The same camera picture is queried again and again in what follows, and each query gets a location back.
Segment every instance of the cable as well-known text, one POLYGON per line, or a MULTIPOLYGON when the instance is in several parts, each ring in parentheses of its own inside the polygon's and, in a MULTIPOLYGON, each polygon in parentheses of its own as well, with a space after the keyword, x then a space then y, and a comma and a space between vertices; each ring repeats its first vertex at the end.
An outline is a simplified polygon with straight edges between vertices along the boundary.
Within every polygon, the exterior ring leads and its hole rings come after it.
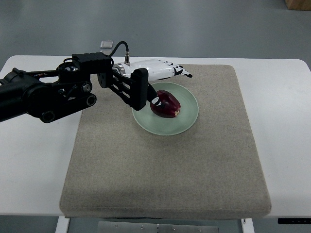
POLYGON ((112 50, 111 54, 109 54, 109 57, 113 56, 115 54, 115 52, 117 51, 118 47, 121 45, 121 44, 124 44, 125 45, 125 48, 126 48, 126 51, 128 52, 128 45, 125 41, 120 41, 116 47, 112 50))

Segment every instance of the white table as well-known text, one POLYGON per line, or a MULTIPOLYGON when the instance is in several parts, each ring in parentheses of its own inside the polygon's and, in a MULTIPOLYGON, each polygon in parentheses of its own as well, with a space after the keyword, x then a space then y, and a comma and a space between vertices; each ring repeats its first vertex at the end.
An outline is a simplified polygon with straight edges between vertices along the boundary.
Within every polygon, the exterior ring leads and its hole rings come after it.
MULTIPOLYGON (((55 69, 70 56, 13 56, 13 67, 55 69)), ((151 58, 132 57, 131 62, 151 58)), ((232 65, 271 196, 268 217, 311 217, 311 72, 301 60, 160 58, 232 65)), ((122 62, 123 58, 114 58, 122 62)), ((63 215, 58 207, 81 112, 50 124, 22 115, 0 123, 0 214, 63 215)))

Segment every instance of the connector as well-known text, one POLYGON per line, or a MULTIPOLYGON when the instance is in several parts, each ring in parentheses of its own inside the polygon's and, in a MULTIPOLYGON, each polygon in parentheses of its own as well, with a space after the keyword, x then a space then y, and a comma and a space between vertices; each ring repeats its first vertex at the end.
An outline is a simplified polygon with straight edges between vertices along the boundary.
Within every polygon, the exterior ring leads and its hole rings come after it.
POLYGON ((125 62, 126 65, 130 66, 130 52, 125 52, 125 62))

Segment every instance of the plate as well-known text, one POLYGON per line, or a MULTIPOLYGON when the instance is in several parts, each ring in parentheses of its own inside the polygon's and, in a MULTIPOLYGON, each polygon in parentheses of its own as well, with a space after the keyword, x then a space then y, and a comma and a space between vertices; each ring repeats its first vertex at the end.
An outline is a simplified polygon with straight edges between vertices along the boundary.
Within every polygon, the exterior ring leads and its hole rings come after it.
POLYGON ((154 114, 150 103, 140 111, 132 110, 136 122, 145 130, 157 135, 175 135, 189 129, 198 118, 199 105, 194 95, 181 85, 175 83, 154 83, 156 91, 171 92, 180 103, 180 113, 174 118, 163 118, 154 114))

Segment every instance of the red apple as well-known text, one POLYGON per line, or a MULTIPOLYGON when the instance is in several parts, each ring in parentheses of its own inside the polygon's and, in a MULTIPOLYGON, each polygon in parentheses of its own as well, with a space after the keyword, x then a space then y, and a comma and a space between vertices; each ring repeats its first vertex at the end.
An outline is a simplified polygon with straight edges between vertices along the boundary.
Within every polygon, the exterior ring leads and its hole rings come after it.
POLYGON ((180 103, 170 92, 159 90, 156 92, 161 105, 150 103, 151 110, 159 117, 174 118, 180 112, 180 103))

